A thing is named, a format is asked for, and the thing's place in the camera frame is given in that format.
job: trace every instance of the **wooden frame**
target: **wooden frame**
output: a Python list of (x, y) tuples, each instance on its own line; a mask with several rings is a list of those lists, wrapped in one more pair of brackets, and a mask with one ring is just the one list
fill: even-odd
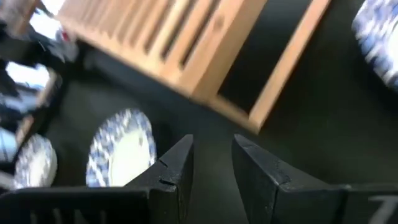
[(218, 90), (266, 0), (67, 0), (57, 18), (79, 38), (258, 132), (329, 2), (310, 3), (249, 114)]
[(29, 25), (40, 0), (3, 0), (0, 5), (0, 18), (4, 19), (12, 35), (23, 34)]

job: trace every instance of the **white plate center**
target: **white plate center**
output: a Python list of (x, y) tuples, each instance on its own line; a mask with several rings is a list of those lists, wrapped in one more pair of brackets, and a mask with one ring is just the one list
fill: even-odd
[(39, 151), (33, 156), (32, 161), (29, 164), (30, 187), (41, 187), (40, 179), (44, 173), (45, 163), (46, 163), (45, 151)]
[(125, 134), (116, 143), (109, 164), (109, 184), (122, 187), (143, 173), (149, 167), (148, 140), (142, 130)]

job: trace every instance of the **wooden slat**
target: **wooden slat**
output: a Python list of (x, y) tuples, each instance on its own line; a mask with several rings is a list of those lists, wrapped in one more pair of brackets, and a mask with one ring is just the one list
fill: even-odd
[(115, 15), (114, 19), (111, 21), (109, 29), (108, 29), (108, 34), (110, 37), (114, 37), (116, 34), (116, 29), (118, 28), (118, 24), (122, 24), (124, 22), (123, 18), (123, 12), (126, 10), (128, 7), (128, 4), (130, 2), (134, 2), (132, 0), (118, 0), (118, 4), (115, 7)]
[(83, 19), (81, 20), (81, 24), (88, 27), (90, 20), (93, 19), (95, 13), (98, 10), (98, 4), (101, 3), (101, 0), (91, 0), (88, 6), (87, 11), (85, 12), (85, 15)]
[(180, 84), (197, 101), (214, 97), (266, 0), (221, 1), (188, 59)]
[(60, 16), (63, 16), (63, 17), (73, 16), (74, 8), (75, 7), (74, 7), (73, 0), (65, 1), (61, 7)]
[(274, 71), (271, 73), (260, 97), (250, 112), (250, 121), (256, 123), (258, 126), (264, 124), (329, 2), (330, 0), (313, 0), (310, 3)]
[(117, 4), (118, 0), (108, 0), (108, 4), (106, 5), (106, 10), (101, 17), (101, 20), (98, 22), (97, 28), (100, 32), (105, 32), (107, 25), (109, 23), (109, 17), (112, 16), (114, 12), (114, 6)]
[(74, 19), (77, 19), (77, 21), (79, 21), (79, 23), (86, 15), (86, 11), (87, 11), (88, 7), (90, 6), (91, 1), (94, 1), (94, 0), (81, 0), (81, 1), (82, 1), (81, 4), (77, 4), (77, 6), (79, 6), (78, 14), (74, 17)]
[(89, 30), (98, 29), (97, 23), (103, 17), (107, 5), (108, 5), (108, 0), (98, 0), (98, 5), (95, 7), (93, 15), (86, 22)]
[(149, 41), (150, 35), (155, 31), (156, 24), (158, 23), (162, 12), (167, 7), (168, 0), (158, 1), (151, 13), (148, 15), (146, 25), (144, 26), (141, 33), (137, 36), (136, 49), (138, 51), (144, 51), (145, 44)]
[(175, 30), (178, 22), (183, 16), (184, 11), (189, 5), (189, 0), (178, 0), (172, 5), (166, 20), (154, 41), (152, 48), (149, 50), (149, 55), (151, 57), (158, 57), (162, 54), (165, 49), (166, 44), (172, 38), (173, 31)]
[(104, 31), (108, 37), (111, 37), (113, 34), (113, 30), (120, 20), (120, 8), (123, 6), (122, 0), (115, 0), (114, 4), (111, 6), (111, 12), (106, 18), (106, 22), (104, 23)]
[(129, 28), (126, 33), (126, 38), (123, 40), (123, 45), (131, 45), (132, 44), (132, 39), (138, 35), (138, 33), (141, 31), (142, 26), (147, 20), (148, 15), (151, 12), (152, 7), (154, 4), (157, 4), (156, 1), (150, 1), (150, 0), (145, 0), (141, 7), (137, 11), (137, 15), (135, 16), (134, 20), (132, 23), (129, 25)]
[(195, 34), (205, 21), (206, 13), (210, 10), (213, 0), (197, 1), (184, 22), (181, 32), (166, 57), (166, 66), (162, 72), (163, 76), (171, 77), (181, 74), (180, 62), (186, 54), (189, 46), (193, 44)]
[(125, 31), (130, 21), (136, 15), (135, 9), (140, 5), (141, 1), (138, 0), (127, 0), (127, 5), (121, 13), (121, 19), (119, 24), (115, 28), (115, 37), (122, 41), (124, 38)]

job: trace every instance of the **blue and white plate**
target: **blue and white plate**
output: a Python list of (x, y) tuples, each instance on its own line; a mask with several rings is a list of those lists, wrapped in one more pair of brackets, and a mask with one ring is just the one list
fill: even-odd
[(390, 88), (398, 90), (398, 0), (365, 0), (353, 30), (366, 61)]
[(57, 173), (57, 155), (51, 142), (36, 134), (21, 150), (16, 163), (14, 188), (51, 186)]
[(156, 160), (156, 146), (147, 116), (124, 110), (101, 125), (90, 148), (86, 184), (120, 187), (143, 173)]

